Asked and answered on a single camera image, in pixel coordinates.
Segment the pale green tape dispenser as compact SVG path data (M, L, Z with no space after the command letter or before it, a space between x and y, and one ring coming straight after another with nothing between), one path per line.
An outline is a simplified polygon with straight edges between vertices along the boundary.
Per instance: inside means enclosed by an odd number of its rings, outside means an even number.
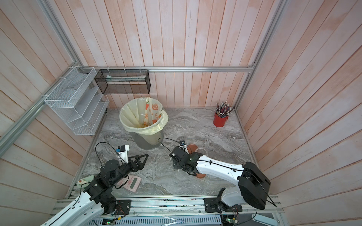
M85 178L79 179L77 182L77 187L81 188L82 185L92 182L94 178L95 178L94 175L90 175Z

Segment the brown jar lid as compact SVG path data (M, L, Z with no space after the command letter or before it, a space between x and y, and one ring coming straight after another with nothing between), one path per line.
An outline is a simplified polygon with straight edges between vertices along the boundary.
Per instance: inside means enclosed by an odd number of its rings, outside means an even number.
M202 179L206 176L206 174L197 174L196 177L199 179Z
M189 154L192 154L193 152L196 152L198 149L198 146L195 144L189 144L187 145L187 151Z

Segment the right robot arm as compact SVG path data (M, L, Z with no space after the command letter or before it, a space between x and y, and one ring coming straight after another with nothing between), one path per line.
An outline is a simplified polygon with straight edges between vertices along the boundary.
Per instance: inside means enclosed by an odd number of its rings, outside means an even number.
M222 188L216 198L205 199L206 212L228 212L244 203L258 210L265 209L271 182L254 163L225 163L202 153L188 153L183 147L174 148L169 156L177 168L191 176L206 174L234 185L232 188Z

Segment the bundle of pencils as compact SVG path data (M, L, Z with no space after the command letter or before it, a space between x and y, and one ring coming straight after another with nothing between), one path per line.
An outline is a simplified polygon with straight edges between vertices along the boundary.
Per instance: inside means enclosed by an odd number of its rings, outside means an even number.
M216 105L215 115L220 118L226 118L234 111L234 108L227 102L221 102Z

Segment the pink calculator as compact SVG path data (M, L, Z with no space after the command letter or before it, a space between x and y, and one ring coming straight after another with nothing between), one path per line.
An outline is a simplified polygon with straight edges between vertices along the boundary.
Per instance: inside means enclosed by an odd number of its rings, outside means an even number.
M135 193L141 183L141 180L142 180L141 177L134 175L127 175L126 178L120 180L116 184L116 187L124 188L128 191Z

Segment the horizontal aluminium frame bar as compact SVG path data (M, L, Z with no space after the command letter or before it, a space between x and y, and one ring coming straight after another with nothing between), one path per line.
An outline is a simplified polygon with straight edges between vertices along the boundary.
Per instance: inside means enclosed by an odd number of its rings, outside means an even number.
M252 66L82 66L82 68L94 68L96 71L121 70L126 72L147 70L150 73L249 73L254 69Z

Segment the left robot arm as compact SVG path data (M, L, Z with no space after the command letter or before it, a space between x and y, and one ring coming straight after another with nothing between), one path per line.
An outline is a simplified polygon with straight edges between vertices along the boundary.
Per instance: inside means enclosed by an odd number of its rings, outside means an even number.
M142 170L148 157L148 154L132 156L123 164L118 160L107 161L79 196L43 225L84 226L104 213L113 215L118 205L112 195L113 187L129 173Z

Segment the oatmeal jar with brown lid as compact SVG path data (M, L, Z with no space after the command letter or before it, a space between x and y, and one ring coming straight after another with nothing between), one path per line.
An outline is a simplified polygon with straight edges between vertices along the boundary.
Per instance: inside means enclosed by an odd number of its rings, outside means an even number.
M196 149L196 152L201 153L201 154L203 154L203 155L205 155L205 156L208 156L208 151L207 151L205 148L203 148L203 147L198 147L198 148Z

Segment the red pencil cup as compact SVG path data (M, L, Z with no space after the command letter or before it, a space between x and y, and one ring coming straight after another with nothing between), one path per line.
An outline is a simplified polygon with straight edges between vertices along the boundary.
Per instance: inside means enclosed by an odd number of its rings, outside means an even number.
M214 126L221 128L221 127L223 127L223 126L225 125L225 123L227 122L228 118L229 118L228 116L222 116L222 117L220 117L220 116L218 116L217 114L215 114L215 115L214 115L213 124L214 124Z

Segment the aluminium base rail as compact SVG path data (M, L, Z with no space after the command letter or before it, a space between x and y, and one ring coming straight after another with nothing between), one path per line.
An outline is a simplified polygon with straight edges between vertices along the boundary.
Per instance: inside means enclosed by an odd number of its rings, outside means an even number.
M119 207L111 215L101 214L86 222L87 226L191 226L216 225L224 223L239 226L249 223L285 223L280 217L283 208L279 199L275 204L267 201L264 210L257 210L249 204L229 207L225 211L216 209L215 196L175 197L128 197L119 198Z

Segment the grey trash bin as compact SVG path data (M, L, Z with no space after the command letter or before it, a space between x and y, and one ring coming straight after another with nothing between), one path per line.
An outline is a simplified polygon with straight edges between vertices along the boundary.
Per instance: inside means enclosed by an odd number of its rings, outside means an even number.
M164 136L164 132L160 131L153 135L140 135L135 132L129 132L134 139L136 145L143 150L151 150L159 147L161 144L158 139Z

